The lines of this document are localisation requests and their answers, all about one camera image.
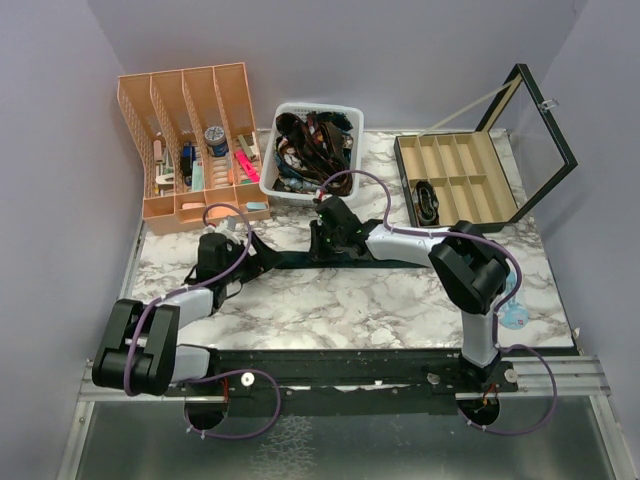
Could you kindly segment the dark green tie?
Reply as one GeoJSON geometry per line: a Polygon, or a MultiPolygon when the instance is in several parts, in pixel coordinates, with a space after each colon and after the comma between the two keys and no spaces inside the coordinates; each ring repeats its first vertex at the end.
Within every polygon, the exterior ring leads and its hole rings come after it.
{"type": "Polygon", "coordinates": [[[349,257],[346,253],[331,254],[327,258],[315,258],[310,252],[284,251],[275,269],[403,269],[423,268],[423,265],[402,260],[377,260],[349,257]]]}

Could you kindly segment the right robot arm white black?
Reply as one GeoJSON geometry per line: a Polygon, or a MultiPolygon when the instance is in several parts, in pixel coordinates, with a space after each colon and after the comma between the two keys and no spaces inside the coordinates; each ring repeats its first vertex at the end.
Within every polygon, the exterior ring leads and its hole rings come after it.
{"type": "Polygon", "coordinates": [[[393,229],[381,220],[359,220],[339,197],[317,198],[314,204],[311,253],[318,260],[338,255],[355,262],[400,262],[435,271],[461,312],[461,383],[472,391],[491,384],[500,358],[495,307],[510,274],[499,246],[468,221],[443,229],[393,229]]]}

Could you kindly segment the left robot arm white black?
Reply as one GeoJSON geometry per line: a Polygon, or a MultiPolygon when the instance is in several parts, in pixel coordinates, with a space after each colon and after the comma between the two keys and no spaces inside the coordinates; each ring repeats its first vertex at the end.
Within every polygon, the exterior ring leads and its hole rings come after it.
{"type": "Polygon", "coordinates": [[[216,313],[230,297],[230,286],[243,285],[281,261],[282,255],[255,234],[247,242],[204,234],[184,285],[149,303],[116,301],[93,361],[93,383],[130,396],[161,395],[185,381],[199,394],[214,392],[221,371],[210,363],[210,351],[180,344],[179,330],[216,313]]]}

